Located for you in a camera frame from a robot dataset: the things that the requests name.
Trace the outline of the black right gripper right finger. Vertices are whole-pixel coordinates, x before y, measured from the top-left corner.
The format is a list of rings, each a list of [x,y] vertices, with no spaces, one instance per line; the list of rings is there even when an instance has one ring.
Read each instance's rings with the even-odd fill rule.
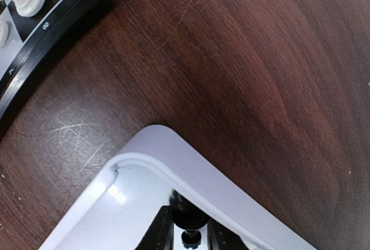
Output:
[[[214,219],[208,222],[208,249],[248,250],[241,238]]]

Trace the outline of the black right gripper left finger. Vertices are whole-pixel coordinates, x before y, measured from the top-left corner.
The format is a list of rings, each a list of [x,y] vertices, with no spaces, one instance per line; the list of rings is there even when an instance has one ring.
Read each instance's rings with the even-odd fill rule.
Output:
[[[162,206],[135,250],[170,250],[174,245],[170,206]]]

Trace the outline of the white plastic tray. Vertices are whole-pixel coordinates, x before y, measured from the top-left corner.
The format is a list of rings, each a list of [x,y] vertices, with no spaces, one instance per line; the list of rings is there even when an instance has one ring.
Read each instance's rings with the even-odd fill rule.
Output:
[[[311,249],[174,130],[140,130],[42,249]]]

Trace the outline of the black white chessboard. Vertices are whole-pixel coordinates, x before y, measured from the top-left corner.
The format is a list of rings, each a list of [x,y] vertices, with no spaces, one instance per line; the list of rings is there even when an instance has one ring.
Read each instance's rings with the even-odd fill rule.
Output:
[[[100,0],[45,0],[33,17],[21,17],[11,0],[1,0],[1,20],[9,26],[1,47],[1,114],[45,55]]]

